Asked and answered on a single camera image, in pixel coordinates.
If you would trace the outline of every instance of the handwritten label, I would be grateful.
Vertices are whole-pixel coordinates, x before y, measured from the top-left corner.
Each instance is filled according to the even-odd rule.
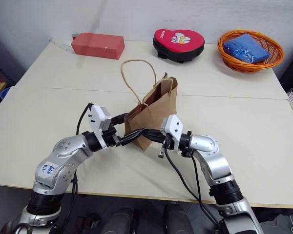
[[[54,174],[57,167],[57,164],[47,161],[41,166],[38,172],[38,176],[40,176],[41,178],[50,177]]]

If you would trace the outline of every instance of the red box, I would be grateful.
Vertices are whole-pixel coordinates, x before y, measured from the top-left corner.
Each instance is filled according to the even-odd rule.
[[[108,59],[119,59],[125,48],[122,36],[94,33],[80,33],[71,45],[78,55]]]

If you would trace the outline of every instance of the black cable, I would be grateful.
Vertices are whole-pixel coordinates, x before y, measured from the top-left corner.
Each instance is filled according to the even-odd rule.
[[[169,155],[168,155],[168,152],[167,152],[167,148],[164,148],[164,152],[165,152],[165,155],[169,161],[169,163],[171,164],[171,166],[175,169],[175,171],[177,172],[179,178],[181,179],[181,182],[183,183],[184,187],[187,189],[187,191],[201,204],[200,202],[200,199],[191,191],[191,189],[187,186],[184,178],[182,177],[180,171],[178,170],[178,168],[175,166],[175,164],[171,161]],[[209,218],[209,220],[215,225],[216,229],[219,230],[220,227],[217,223],[217,219],[211,214],[211,216],[209,216],[208,213],[206,213],[206,211],[204,209],[202,209],[203,213],[207,216],[207,218]]]
[[[76,129],[76,135],[79,134],[79,127],[80,127],[80,124],[82,122],[82,119],[84,117],[84,115],[86,114],[87,110],[91,108],[93,104],[92,103],[89,103],[84,111],[82,112],[82,115],[80,116],[79,120],[78,120],[78,124],[77,124],[77,129]],[[71,196],[71,200],[70,200],[70,208],[69,208],[69,211],[64,219],[64,222],[63,222],[63,225],[62,225],[62,228],[61,228],[61,234],[64,233],[67,225],[68,225],[68,222],[70,220],[70,216],[72,214],[72,211],[73,211],[73,208],[74,208],[74,205],[75,205],[75,202],[76,202],[76,198],[77,198],[77,193],[78,193],[78,180],[77,180],[77,174],[76,174],[77,170],[75,171],[74,173],[74,177],[72,179],[72,183],[73,183],[73,187],[72,187],[72,196]]]
[[[199,200],[198,202],[200,203],[200,207],[202,209],[202,211],[204,212],[204,214],[208,217],[208,215],[205,213],[204,209],[206,210],[206,212],[211,216],[211,218],[213,220],[215,220],[215,222],[217,222],[215,216],[210,212],[210,210],[205,206],[205,204],[202,202],[202,198],[201,198],[201,189],[200,189],[200,182],[199,182],[199,176],[197,173],[197,167],[196,167],[196,162],[193,156],[191,156],[193,165],[194,165],[194,171],[195,171],[195,179],[196,179],[196,185],[197,185],[197,191],[199,194]]]

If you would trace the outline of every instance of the white wall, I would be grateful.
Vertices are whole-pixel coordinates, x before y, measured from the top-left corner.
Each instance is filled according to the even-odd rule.
[[[0,44],[24,69],[50,37],[97,32],[151,41],[158,28],[192,29],[206,43],[233,29],[262,32],[286,52],[279,76],[293,58],[293,0],[0,0]]]

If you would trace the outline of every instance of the heart-shaped object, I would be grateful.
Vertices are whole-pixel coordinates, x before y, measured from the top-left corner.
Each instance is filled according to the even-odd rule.
[[[158,52],[158,57],[185,62],[202,53],[204,38],[191,30],[159,29],[154,34],[153,45]]]

